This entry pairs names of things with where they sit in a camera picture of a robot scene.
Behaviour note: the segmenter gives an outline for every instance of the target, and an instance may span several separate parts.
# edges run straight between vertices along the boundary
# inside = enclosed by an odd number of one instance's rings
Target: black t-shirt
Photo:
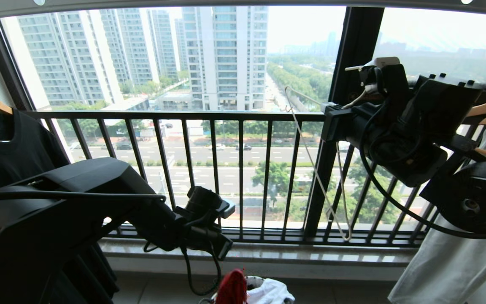
[[[0,187],[66,164],[54,136],[35,119],[0,113]]]
[[[35,119],[17,110],[12,115],[0,113],[0,187],[66,164],[55,137]],[[65,264],[50,303],[111,304],[118,290],[114,281],[110,265],[94,244]]]

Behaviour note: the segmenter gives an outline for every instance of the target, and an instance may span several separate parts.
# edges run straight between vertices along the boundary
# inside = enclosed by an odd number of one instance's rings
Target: black cable
[[[0,192],[0,200],[15,200],[20,198],[46,199],[46,200],[69,200],[73,198],[87,198],[93,200],[166,200],[166,196],[160,194],[121,194],[121,193],[88,193],[88,192],[66,192],[66,191],[8,191]]]
[[[191,288],[191,291],[197,295],[197,296],[206,296],[210,293],[212,293],[219,285],[220,282],[220,264],[219,260],[215,256],[215,252],[213,250],[213,244],[210,242],[210,247],[211,247],[211,256],[213,257],[213,261],[215,262],[215,267],[216,267],[216,279],[213,281],[213,286],[204,291],[204,292],[198,292],[192,285],[192,273],[191,273],[191,262],[189,261],[189,256],[187,255],[187,247],[185,245],[182,245],[181,248],[181,253],[183,253],[183,257],[185,258],[185,263],[187,264],[187,279],[189,280],[189,287]]]
[[[376,113],[374,113],[370,117],[370,119],[367,121],[367,123],[365,124],[365,127],[363,128],[363,133],[361,134],[361,138],[359,139],[359,146],[361,147],[359,149],[359,156],[361,157],[361,162],[363,163],[363,167],[365,167],[365,170],[367,171],[367,174],[369,175],[370,180],[373,182],[374,186],[378,189],[378,191],[388,201],[390,201],[393,205],[395,205],[395,207],[399,208],[401,211],[408,214],[412,218],[416,219],[420,223],[423,223],[424,225],[431,227],[432,229],[436,229],[437,231],[440,231],[442,233],[446,233],[446,234],[457,236],[457,237],[464,237],[464,238],[467,238],[467,239],[486,239],[486,233],[465,233],[465,232],[461,232],[461,231],[455,231],[455,230],[452,230],[452,229],[447,229],[445,227],[442,227],[440,225],[437,225],[435,223],[432,223],[432,222],[422,218],[421,216],[413,213],[412,211],[407,209],[405,206],[403,206],[402,204],[397,202],[397,200],[392,198],[391,195],[389,195],[387,193],[387,191],[382,187],[382,185],[380,185],[380,182],[376,179],[376,177],[374,176],[374,173],[370,169],[370,166],[369,166],[369,163],[367,162],[367,158],[365,156],[365,152],[363,150],[364,149],[363,147],[365,146],[364,140],[365,140],[366,135],[367,135],[367,130],[369,129],[369,126],[372,123],[372,121],[374,120],[374,118],[380,113],[381,109],[382,108],[378,109],[378,111],[376,111]]]
[[[149,248],[150,245],[151,245],[151,242],[147,241],[146,244],[143,246],[143,252],[152,252],[153,250],[156,250],[157,248],[159,248],[159,246]]]

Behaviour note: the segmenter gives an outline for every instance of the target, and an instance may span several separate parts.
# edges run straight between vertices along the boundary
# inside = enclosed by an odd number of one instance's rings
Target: white car
[[[216,150],[224,150],[226,148],[226,146],[224,146],[223,144],[216,144]]]

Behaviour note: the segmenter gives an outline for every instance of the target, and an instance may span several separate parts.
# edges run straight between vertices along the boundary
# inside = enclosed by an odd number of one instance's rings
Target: window glass
[[[334,6],[116,8],[7,17],[2,24],[38,110],[281,112],[289,106],[282,90],[287,85],[316,100],[327,99],[345,11]],[[289,98],[299,112],[319,111],[301,96]],[[74,161],[83,159],[70,121],[53,119],[53,123],[65,135],[63,144]],[[79,123],[92,156],[106,157],[97,121]],[[105,119],[104,123],[116,157],[137,170],[125,122]],[[319,135],[305,129],[307,123],[303,122],[303,137],[315,155]],[[167,193],[155,125],[150,119],[133,120],[132,125],[148,183],[156,192]],[[195,184],[214,188],[210,126],[210,121],[187,121]],[[216,150],[219,190],[223,198],[238,204],[239,123],[217,120],[214,126],[216,143],[222,145]],[[270,161],[276,163],[271,169],[278,178],[264,185],[260,175],[266,160],[267,121],[245,120],[241,147],[245,227],[261,227],[262,214],[267,227],[284,223],[293,126],[275,122]],[[184,206],[190,176],[183,125],[178,119],[162,119],[159,127],[175,203]],[[303,157],[297,156],[298,179],[312,170]],[[262,210],[264,191],[266,210]],[[288,228],[302,227],[305,195],[292,194]],[[239,206],[236,210],[222,220],[224,227],[239,226]]]
[[[386,8],[374,57],[396,56],[409,81],[446,73],[486,84],[486,15]]]

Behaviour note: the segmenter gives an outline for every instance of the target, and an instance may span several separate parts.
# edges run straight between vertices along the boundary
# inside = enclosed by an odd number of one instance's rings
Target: metal railing bar
[[[243,111],[26,111],[31,117],[37,119],[202,119],[202,120],[245,120],[257,121],[294,121],[291,113],[266,113]],[[296,113],[298,121],[324,121],[322,113]]]
[[[427,207],[425,208],[425,211],[423,212],[423,215],[421,216],[424,219],[428,219],[430,216],[430,212],[432,212],[432,209],[434,208],[434,205],[431,203],[427,204]],[[417,226],[412,232],[412,235],[410,236],[410,242],[413,242],[417,235],[421,234],[421,229],[423,228],[424,224],[421,222],[417,223]]]
[[[81,132],[80,125],[77,119],[71,119],[71,124],[73,125],[73,129],[75,130],[76,136],[78,137],[78,142],[80,143],[81,150],[84,152],[84,156],[87,160],[91,159],[91,152],[89,152],[89,148],[87,147],[87,142],[85,141],[84,134]]]
[[[104,138],[104,144],[108,149],[108,154],[110,155],[110,157],[116,158],[116,152],[113,149],[112,141],[110,140],[110,135],[108,135],[108,130],[106,129],[104,119],[97,119],[97,122],[99,124],[100,133],[103,135]]]
[[[405,203],[406,209],[410,209],[410,206],[413,203],[413,200],[416,198],[420,187],[421,186],[418,185],[417,187],[414,187],[412,189],[412,191],[411,191],[410,195],[408,196],[408,199],[406,200],[406,203]],[[406,213],[401,212],[401,214],[399,215],[399,218],[397,219],[397,222],[395,223],[395,226],[393,227],[393,230],[391,231],[391,234],[389,235],[389,238],[387,240],[388,243],[391,244],[393,242],[395,235],[397,235],[403,221],[405,220],[405,216],[406,216]]]
[[[267,188],[270,178],[270,157],[271,157],[271,138],[273,136],[273,121],[267,122],[267,145],[266,145],[266,167],[264,171],[264,204],[262,205],[262,232],[260,238],[264,238],[264,230],[266,224],[266,209],[267,209]]]
[[[363,182],[363,188],[361,189],[361,193],[359,194],[359,199],[357,200],[357,205],[355,206],[354,214],[351,217],[350,227],[352,230],[355,228],[355,223],[357,221],[357,218],[359,217],[359,212],[361,212],[361,207],[363,207],[365,198],[367,198],[367,192],[370,188],[370,183],[371,183],[369,174],[374,174],[375,170],[376,170],[376,162],[372,162],[370,164],[370,172],[367,173],[367,177]]]
[[[135,152],[136,164],[138,166],[138,171],[143,180],[147,181],[147,175],[145,173],[145,168],[143,167],[143,162],[140,155],[140,149],[138,148],[138,142],[136,141],[135,130],[132,126],[132,121],[130,119],[125,119],[125,125],[127,125],[127,132],[129,133],[129,139],[131,140],[132,149]]]
[[[302,122],[298,121],[297,125],[299,125],[299,129],[301,129]],[[286,225],[288,225],[288,216],[290,211],[290,202],[292,200],[292,189],[294,185],[294,177],[295,177],[295,167],[297,164],[297,151],[299,150],[299,132],[295,133],[295,141],[294,141],[294,154],[292,156],[292,167],[290,168],[290,180],[288,182],[288,195],[286,196],[286,209],[284,212],[284,223],[282,225],[282,240],[286,237]]]
[[[215,121],[210,120],[210,130],[211,130],[211,152],[213,153],[213,176],[215,181],[215,193],[219,192],[219,168],[216,159],[216,135],[215,135]],[[217,219],[217,223],[220,224],[220,217]]]
[[[345,158],[345,163],[344,163],[344,166],[343,166],[343,177],[345,178],[345,181],[346,181],[346,177],[348,175],[348,170],[350,168],[350,163],[351,163],[351,158],[354,154],[354,146],[353,145],[350,145],[350,147],[348,147],[348,151],[346,152],[346,158]],[[337,212],[337,208],[339,206],[339,202],[340,202],[340,199],[341,199],[341,184],[340,184],[340,181],[339,181],[339,184],[337,185],[337,192],[335,193],[335,198],[333,199],[333,203],[332,203],[332,207],[333,207],[333,211]],[[332,221],[328,221],[327,223],[327,226],[326,226],[326,233],[324,233],[324,242],[326,241],[326,238],[328,237],[329,233],[331,232],[331,226],[332,226],[333,222]]]
[[[192,171],[191,148],[189,146],[189,130],[187,129],[187,121],[181,120],[183,127],[183,141],[185,142],[185,153],[187,154],[187,167],[189,168],[189,179],[191,180],[191,188],[194,187],[194,173]]]
[[[162,169],[164,169],[164,178],[166,181],[166,187],[168,188],[168,196],[170,197],[170,204],[172,205],[172,210],[174,210],[176,209],[176,199],[174,197],[174,191],[172,189],[170,172],[168,172],[168,162],[166,161],[166,151],[164,150],[164,143],[162,142],[159,120],[154,119],[153,124],[155,126],[155,135],[157,136],[157,145],[159,147],[160,161],[162,162]]]
[[[243,238],[243,121],[239,121],[239,235]]]
[[[44,121],[46,122],[46,125],[48,126],[48,130],[50,131],[50,133],[52,133],[52,135],[54,135],[54,137],[56,137],[57,144],[58,144],[59,148],[62,151],[65,151],[65,147],[63,146],[61,138],[59,137],[58,133],[56,132],[56,126],[54,125],[54,122],[52,121],[52,119],[45,119]],[[65,152],[63,152],[63,154],[65,154],[65,158],[70,163],[69,156]]]
[[[387,194],[389,195],[393,194],[393,191],[395,190],[395,186],[397,186],[397,181],[398,181],[397,178],[395,177],[391,178],[391,182],[389,183],[389,187],[387,188]],[[374,233],[376,233],[376,228],[378,227],[378,224],[380,224],[380,220],[382,220],[382,215],[386,211],[388,202],[389,202],[388,199],[384,197],[382,200],[382,204],[380,204],[380,209],[378,210],[378,214],[376,214],[373,225],[369,231],[369,236],[367,236],[367,242],[369,243],[372,240]]]

